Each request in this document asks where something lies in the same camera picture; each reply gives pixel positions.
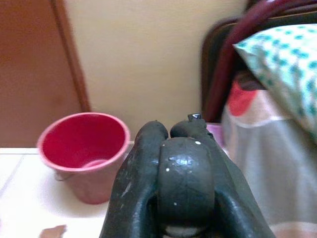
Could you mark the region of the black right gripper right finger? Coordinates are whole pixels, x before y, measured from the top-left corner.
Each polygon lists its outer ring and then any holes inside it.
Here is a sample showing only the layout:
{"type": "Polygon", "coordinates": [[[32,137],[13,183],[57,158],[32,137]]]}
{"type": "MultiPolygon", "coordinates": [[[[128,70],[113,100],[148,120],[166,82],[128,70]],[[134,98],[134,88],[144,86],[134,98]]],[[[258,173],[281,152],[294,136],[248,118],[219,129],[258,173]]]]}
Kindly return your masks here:
{"type": "Polygon", "coordinates": [[[192,137],[211,153],[215,191],[215,216],[208,238],[272,238],[269,228],[241,170],[229,159],[207,130],[204,119],[189,115],[175,124],[171,137],[192,137]]]}

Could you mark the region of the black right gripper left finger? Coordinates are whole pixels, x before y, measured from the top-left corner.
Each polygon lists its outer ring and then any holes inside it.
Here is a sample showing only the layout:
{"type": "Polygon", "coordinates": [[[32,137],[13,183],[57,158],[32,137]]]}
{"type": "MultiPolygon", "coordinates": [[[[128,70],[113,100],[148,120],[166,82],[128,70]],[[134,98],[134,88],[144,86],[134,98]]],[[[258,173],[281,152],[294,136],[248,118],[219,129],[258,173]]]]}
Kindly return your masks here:
{"type": "Polygon", "coordinates": [[[121,165],[100,232],[102,238],[158,238],[156,190],[161,144],[168,138],[159,121],[146,123],[121,165]]]}

